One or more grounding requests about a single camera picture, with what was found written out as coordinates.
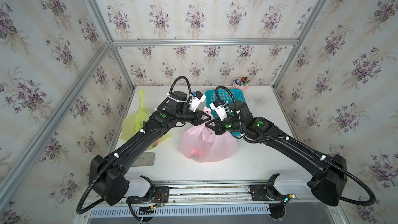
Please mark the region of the pink plastic bag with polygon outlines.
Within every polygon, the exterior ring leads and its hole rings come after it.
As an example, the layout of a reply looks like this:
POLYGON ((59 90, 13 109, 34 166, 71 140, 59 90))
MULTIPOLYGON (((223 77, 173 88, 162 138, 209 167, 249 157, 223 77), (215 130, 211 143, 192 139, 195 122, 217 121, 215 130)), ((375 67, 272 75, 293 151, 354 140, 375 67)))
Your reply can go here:
POLYGON ((231 133, 216 135, 204 123, 186 130, 178 146, 178 151, 186 158, 199 163, 229 159, 237 149, 237 140, 231 133))

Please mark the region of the yellow-green plastic bag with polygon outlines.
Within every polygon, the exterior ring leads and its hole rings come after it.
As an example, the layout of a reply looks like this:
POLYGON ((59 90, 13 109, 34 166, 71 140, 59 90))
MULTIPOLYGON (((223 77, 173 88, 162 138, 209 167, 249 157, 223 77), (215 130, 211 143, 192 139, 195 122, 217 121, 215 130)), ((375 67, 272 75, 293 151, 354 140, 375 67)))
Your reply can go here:
POLYGON ((118 144, 125 144, 133 135, 140 132, 143 122, 148 121, 151 113, 145 106, 146 93, 144 89, 138 91, 137 111, 129 114, 122 122, 122 130, 119 136, 118 144))

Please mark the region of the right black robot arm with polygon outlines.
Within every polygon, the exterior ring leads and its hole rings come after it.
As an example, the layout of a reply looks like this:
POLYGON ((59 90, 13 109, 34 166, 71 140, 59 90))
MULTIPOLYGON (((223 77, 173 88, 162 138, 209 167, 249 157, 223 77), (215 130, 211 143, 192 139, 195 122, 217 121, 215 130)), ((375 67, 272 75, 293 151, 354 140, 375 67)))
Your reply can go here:
POLYGON ((225 86, 217 86, 215 95, 216 100, 210 104, 210 108, 218 116, 206 126, 216 135, 238 133, 240 139, 250 144, 263 144, 287 156, 311 174, 312 178, 306 185, 311 194, 326 205, 337 206, 340 201, 344 201, 371 206, 376 202, 376 196, 370 187, 347 171, 347 163, 342 156, 332 157, 317 151, 289 136, 271 121, 253 116, 247 104, 237 100, 225 86), (353 200, 342 196, 349 178, 368 193, 367 200, 353 200))

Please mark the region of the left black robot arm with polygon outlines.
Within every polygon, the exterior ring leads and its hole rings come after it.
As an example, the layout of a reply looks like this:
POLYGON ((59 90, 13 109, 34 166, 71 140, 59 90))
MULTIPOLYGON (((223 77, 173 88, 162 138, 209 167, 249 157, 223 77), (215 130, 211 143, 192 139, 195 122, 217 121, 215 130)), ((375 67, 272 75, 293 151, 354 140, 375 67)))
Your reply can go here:
POLYGON ((118 203, 129 189, 129 183, 124 176, 131 165, 149 146, 165 136, 171 129, 183 127, 187 123, 199 126, 210 120, 208 114, 193 107, 193 98, 199 95, 198 92, 174 91, 174 87, 180 80, 184 80, 187 86, 190 86, 187 77, 177 77, 166 99, 160 103, 147 121, 143 121, 142 128, 136 134, 108 155, 104 157, 97 155, 93 158, 90 164, 88 187, 76 207, 78 215, 86 213, 102 202, 108 205, 118 203))

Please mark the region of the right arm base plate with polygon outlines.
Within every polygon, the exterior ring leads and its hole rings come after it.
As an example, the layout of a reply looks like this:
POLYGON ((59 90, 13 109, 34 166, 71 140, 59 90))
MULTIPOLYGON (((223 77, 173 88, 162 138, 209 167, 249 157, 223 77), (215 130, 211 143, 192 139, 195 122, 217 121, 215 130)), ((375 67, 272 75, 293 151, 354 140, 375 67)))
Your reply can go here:
POLYGON ((295 196, 292 194, 283 195, 277 191, 274 183, 255 184, 248 187, 248 192, 253 201, 276 201, 287 203, 295 196))

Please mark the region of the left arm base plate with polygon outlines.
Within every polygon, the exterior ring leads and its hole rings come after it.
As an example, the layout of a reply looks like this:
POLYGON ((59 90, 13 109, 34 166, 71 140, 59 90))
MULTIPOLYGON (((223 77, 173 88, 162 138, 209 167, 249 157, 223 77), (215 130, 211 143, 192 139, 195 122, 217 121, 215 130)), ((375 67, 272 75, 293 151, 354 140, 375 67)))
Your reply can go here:
POLYGON ((143 197, 132 196, 129 197, 132 204, 152 204, 164 205, 168 203, 170 195, 170 187, 168 186, 155 186, 149 189, 147 194, 143 197))

